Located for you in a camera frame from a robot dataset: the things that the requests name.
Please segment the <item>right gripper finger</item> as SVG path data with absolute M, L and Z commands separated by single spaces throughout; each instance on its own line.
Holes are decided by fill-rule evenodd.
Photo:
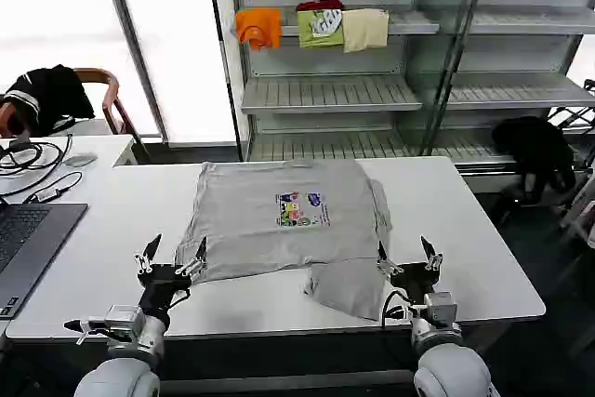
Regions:
M 393 277 L 403 272 L 403 269 L 392 262 L 381 241 L 378 242 L 377 267 L 385 277 Z
M 420 240 L 427 258 L 426 270 L 440 271 L 443 262 L 443 254 L 437 253 L 434 249 L 433 244 L 430 241 L 428 241 L 423 235 L 420 236 Z

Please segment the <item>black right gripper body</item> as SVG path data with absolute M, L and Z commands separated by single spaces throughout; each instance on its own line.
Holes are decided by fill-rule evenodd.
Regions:
M 405 291 L 408 301 L 422 305 L 424 297 L 434 292 L 440 271 L 429 268 L 424 262 L 401 264 L 390 274 L 390 284 Z

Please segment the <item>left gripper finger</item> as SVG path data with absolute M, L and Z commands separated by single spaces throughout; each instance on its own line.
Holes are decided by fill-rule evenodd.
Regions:
M 204 236 L 201 243 L 198 246 L 194 257 L 183 264 L 181 267 L 176 269 L 177 275 L 201 275 L 202 271 L 206 268 L 206 243 L 207 237 Z
M 158 234 L 153 240 L 147 243 L 141 253 L 135 255 L 135 261 L 138 266 L 138 275 L 150 273 L 152 271 L 152 260 L 157 252 L 161 238 L 162 234 Z

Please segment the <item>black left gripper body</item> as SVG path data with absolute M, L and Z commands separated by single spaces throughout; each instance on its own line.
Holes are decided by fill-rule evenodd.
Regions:
M 189 276 L 177 275 L 179 266 L 152 264 L 152 271 L 138 275 L 143 292 L 139 307 L 145 316 L 160 321 L 169 321 L 169 311 L 191 295 L 192 280 Z

